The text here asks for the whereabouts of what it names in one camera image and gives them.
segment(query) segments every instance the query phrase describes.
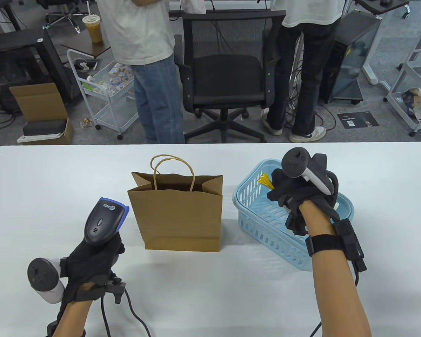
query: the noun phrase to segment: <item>hand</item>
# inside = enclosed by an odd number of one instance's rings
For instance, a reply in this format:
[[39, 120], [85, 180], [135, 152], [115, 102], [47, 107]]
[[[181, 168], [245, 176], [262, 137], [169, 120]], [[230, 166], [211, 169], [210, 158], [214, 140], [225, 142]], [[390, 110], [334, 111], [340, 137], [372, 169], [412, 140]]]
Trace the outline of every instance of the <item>hand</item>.
[[310, 181], [304, 178], [289, 178], [281, 169], [272, 173], [274, 189], [268, 192], [271, 201], [277, 201], [280, 207], [287, 207], [295, 217], [301, 217], [300, 205], [306, 200], [312, 201], [322, 212], [330, 218], [339, 219], [334, 210], [335, 196], [327, 196]]
[[125, 252], [119, 233], [101, 246], [92, 246], [83, 240], [66, 260], [69, 278], [61, 302], [58, 321], [68, 303], [94, 300], [105, 293], [111, 267], [118, 254]]

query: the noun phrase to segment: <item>open cardboard box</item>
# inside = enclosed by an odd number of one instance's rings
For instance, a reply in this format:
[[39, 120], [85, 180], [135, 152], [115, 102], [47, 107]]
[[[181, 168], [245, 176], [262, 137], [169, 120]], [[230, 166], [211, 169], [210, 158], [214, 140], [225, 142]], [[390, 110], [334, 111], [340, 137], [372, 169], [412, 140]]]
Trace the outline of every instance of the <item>open cardboard box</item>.
[[27, 141], [23, 145], [70, 145], [73, 138], [72, 123], [67, 115], [66, 107], [54, 83], [39, 85], [21, 85], [10, 87], [27, 122], [65, 119], [66, 130], [56, 139]]

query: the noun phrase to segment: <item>plastic cup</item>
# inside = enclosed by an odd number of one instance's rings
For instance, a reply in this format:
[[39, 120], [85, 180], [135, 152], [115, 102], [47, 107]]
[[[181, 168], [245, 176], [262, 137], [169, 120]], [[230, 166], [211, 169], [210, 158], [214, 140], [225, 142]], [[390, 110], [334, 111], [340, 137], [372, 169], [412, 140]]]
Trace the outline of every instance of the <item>plastic cup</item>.
[[86, 25], [87, 30], [93, 43], [103, 42], [103, 36], [100, 29], [100, 17], [96, 14], [91, 14], [82, 18], [83, 24]]

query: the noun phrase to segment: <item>jeans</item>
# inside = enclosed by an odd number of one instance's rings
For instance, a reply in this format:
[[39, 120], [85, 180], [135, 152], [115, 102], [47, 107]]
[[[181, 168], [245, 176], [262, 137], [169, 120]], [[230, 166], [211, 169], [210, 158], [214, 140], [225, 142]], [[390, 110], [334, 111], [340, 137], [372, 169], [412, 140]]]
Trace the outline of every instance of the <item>jeans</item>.
[[284, 127], [286, 104], [289, 97], [289, 81], [292, 72], [295, 45], [301, 33], [304, 34], [301, 89], [292, 133], [306, 136], [315, 128], [315, 108], [320, 94], [320, 83], [332, 47], [340, 19], [333, 24], [299, 24], [287, 28], [281, 26], [276, 44], [281, 59], [275, 69], [275, 99], [267, 115], [268, 124], [275, 130]]
[[140, 122], [148, 144], [183, 144], [183, 113], [173, 55], [131, 66]]

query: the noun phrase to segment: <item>forearm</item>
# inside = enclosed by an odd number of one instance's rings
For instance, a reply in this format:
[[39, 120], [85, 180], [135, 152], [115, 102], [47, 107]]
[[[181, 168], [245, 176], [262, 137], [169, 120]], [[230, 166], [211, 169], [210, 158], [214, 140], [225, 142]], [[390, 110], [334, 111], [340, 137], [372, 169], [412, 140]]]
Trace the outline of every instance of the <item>forearm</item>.
[[81, 337], [91, 305], [91, 300], [69, 303], [53, 337]]
[[[312, 202], [299, 207], [310, 236], [334, 235], [329, 218]], [[368, 319], [341, 250], [326, 250], [312, 256], [316, 301], [323, 336], [370, 337]]]
[[154, 4], [154, 3], [158, 2], [158, 1], [160, 1], [160, 0], [132, 0], [132, 2], [137, 7], [148, 6], [148, 5]]

